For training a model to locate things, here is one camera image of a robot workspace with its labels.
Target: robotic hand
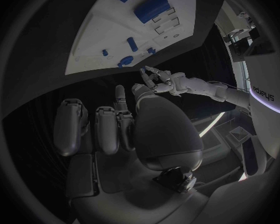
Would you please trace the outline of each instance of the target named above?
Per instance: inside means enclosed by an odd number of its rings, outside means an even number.
[[[241,106],[250,111],[249,93],[230,89],[220,82],[208,83],[198,78],[186,78],[185,73],[178,72],[171,74],[170,71],[161,71],[157,68],[145,66],[140,69],[141,76],[145,84],[155,93],[170,92],[174,96],[183,93],[209,96],[213,100]],[[155,84],[152,80],[161,79],[163,83]]]

